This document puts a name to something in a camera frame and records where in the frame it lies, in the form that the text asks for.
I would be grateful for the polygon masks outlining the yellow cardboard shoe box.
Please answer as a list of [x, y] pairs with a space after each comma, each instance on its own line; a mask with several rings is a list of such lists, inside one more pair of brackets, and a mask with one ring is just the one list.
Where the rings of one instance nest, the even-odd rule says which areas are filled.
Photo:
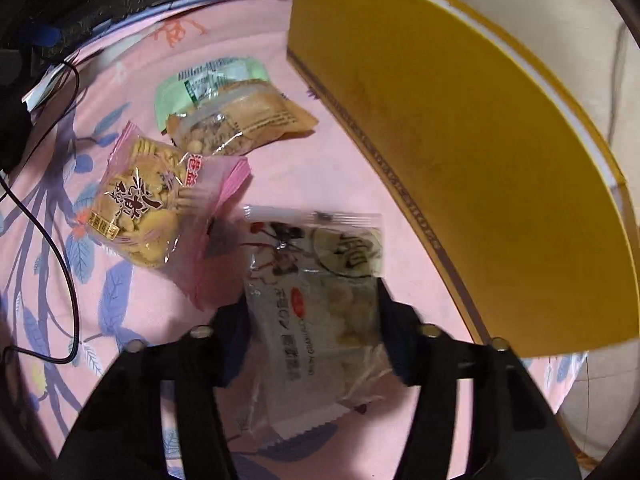
[[390, 190], [472, 338], [521, 356], [639, 333], [639, 240], [597, 128], [459, 0], [293, 0], [288, 57]]

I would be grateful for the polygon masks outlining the green snack packet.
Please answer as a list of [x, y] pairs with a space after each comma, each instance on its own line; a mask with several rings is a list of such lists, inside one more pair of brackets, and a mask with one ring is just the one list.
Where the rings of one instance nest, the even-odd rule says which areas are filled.
[[165, 130], [170, 115], [185, 113], [213, 99], [228, 84], [251, 79], [270, 81], [265, 65], [256, 58], [226, 56], [180, 70], [156, 87], [157, 128]]

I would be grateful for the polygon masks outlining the white ball biscuit white packet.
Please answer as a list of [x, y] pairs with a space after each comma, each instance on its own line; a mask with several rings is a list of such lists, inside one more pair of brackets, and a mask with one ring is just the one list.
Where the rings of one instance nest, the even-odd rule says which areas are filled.
[[269, 448], [371, 402], [390, 371], [378, 317], [382, 218], [246, 206], [240, 245], [258, 351], [240, 424]]

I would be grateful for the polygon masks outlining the round cracker clear packet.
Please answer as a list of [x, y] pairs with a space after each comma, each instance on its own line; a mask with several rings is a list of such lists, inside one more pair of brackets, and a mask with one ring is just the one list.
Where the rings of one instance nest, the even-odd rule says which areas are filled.
[[172, 281], [200, 310], [240, 293], [232, 200], [250, 180], [243, 156], [202, 156], [148, 138], [127, 122], [107, 159], [85, 224], [117, 255]]

